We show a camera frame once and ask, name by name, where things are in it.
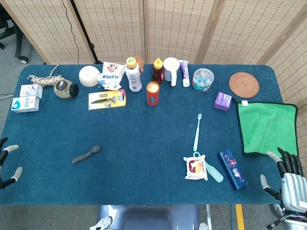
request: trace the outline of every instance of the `white bowl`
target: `white bowl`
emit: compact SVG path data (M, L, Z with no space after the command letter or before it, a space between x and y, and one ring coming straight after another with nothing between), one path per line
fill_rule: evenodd
M94 66L84 66L79 72L80 83L86 87L93 87L98 84L97 77L100 71Z

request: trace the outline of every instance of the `round coaster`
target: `round coaster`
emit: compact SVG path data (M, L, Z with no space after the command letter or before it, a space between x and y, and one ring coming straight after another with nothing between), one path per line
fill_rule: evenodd
M229 79L229 86L232 92L239 97L251 98L259 91L259 83L257 79L245 72L238 72Z

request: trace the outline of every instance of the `white mug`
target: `white mug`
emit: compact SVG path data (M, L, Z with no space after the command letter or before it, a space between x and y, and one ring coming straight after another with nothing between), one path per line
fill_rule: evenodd
M164 66L164 78L166 81L171 81L171 85L175 86L177 81L177 71L180 63L174 57L168 57L163 62Z

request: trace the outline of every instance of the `plastic bottle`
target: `plastic bottle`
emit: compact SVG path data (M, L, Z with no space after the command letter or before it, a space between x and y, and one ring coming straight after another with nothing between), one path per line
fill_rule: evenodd
M153 81L161 84L164 78L163 70L163 61L157 58L153 63Z
M127 58L126 61L126 75L129 80L129 88L132 92L138 92L142 88L141 74L139 65L134 57Z

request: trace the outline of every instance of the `woven partition panel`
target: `woven partition panel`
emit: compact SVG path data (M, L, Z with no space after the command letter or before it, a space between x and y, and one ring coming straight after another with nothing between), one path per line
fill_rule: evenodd
M307 175L307 113L297 117L296 128L299 158Z
M75 0L95 53L101 61L145 60L142 0Z
M267 64L275 70L284 102L307 99L307 19Z
M29 41L48 64L76 64L77 47L61 0L0 0ZM79 63L93 63L66 0L65 6L79 46Z
M201 63L256 64L305 0L225 0Z
M146 61L176 57L198 62L214 0L145 1Z

